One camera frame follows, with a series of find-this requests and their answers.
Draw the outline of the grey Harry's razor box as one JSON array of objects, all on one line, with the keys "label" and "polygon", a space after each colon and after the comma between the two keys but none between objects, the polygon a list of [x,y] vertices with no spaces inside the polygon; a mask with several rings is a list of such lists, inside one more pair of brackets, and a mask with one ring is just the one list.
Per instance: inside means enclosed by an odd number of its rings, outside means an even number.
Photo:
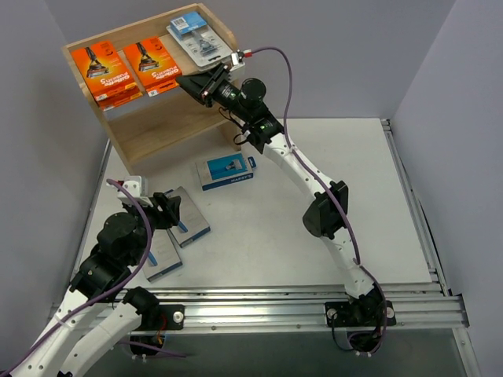
[{"label": "grey Harry's razor box", "polygon": [[178,252],[167,230],[156,230],[152,236],[152,244],[147,261],[142,271],[148,282],[158,280],[160,277],[182,266]]},{"label": "grey Harry's razor box", "polygon": [[180,248],[187,247],[211,231],[211,226],[182,186],[168,190],[164,195],[169,199],[175,196],[181,198],[180,221],[176,227],[169,229]]}]

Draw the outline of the orange razor cartridge pack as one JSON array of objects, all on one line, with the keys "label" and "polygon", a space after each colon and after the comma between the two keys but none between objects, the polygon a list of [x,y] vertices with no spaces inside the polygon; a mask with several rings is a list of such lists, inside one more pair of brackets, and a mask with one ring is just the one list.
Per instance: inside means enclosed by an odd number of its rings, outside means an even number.
[{"label": "orange razor cartridge pack", "polygon": [[123,52],[149,97],[178,87],[182,70],[158,37],[130,44]]}]

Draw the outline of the blue Harry's razor box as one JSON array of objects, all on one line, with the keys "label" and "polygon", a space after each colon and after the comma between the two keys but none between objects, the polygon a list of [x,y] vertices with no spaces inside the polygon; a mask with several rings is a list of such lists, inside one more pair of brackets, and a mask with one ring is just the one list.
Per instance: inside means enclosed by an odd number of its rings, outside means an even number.
[{"label": "blue Harry's razor box", "polygon": [[195,165],[204,191],[252,179],[256,169],[254,157],[243,153],[201,160]]}]

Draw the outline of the orange Gillette Fusion box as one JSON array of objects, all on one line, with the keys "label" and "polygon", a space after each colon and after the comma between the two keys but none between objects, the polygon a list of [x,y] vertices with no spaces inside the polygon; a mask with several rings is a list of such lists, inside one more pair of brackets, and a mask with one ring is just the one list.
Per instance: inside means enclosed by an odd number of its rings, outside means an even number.
[{"label": "orange Gillette Fusion box", "polygon": [[142,96],[131,70],[110,41],[73,50],[71,56],[92,98],[103,112]]}]

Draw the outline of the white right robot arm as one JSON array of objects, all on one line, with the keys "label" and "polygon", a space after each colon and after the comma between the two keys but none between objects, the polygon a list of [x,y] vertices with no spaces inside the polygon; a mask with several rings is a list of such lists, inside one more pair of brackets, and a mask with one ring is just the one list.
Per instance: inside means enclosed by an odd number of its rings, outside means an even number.
[{"label": "white right robot arm", "polygon": [[203,106],[219,104],[228,111],[229,119],[241,123],[240,131],[246,142],[275,163],[307,197],[309,206],[303,215],[303,225],[331,254],[346,294],[352,299],[348,306],[351,319],[367,324],[377,311],[385,313],[384,293],[361,264],[358,244],[347,218],[349,188],[343,181],[335,182],[319,172],[292,143],[286,125],[263,102],[265,84],[259,79],[246,79],[236,87],[223,64],[204,73],[181,75],[176,81]]}]

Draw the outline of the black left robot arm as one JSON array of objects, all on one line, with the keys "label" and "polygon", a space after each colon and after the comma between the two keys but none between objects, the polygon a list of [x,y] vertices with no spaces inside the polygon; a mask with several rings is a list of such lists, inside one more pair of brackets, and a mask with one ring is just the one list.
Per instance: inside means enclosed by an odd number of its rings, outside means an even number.
[{"label": "black left robot arm", "polygon": [[105,220],[53,318],[25,356],[4,376],[83,376],[129,332],[164,328],[159,299],[143,287],[127,290],[114,310],[93,322],[141,268],[156,230],[178,225],[181,198],[156,192]]}]

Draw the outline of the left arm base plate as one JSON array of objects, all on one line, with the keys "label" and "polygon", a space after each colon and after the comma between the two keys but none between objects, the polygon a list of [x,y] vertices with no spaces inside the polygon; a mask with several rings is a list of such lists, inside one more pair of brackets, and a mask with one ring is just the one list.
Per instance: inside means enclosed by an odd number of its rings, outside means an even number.
[{"label": "left arm base plate", "polygon": [[141,315],[138,331],[180,331],[184,328],[184,321],[183,305],[158,305]]}]

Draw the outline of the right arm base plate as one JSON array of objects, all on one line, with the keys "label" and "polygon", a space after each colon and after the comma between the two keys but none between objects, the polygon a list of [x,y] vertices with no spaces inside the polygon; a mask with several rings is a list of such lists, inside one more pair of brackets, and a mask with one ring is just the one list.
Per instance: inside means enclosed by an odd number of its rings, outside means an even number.
[{"label": "right arm base plate", "polygon": [[386,310],[387,326],[397,324],[392,302],[325,302],[326,324],[331,328],[373,328],[382,326]]}]

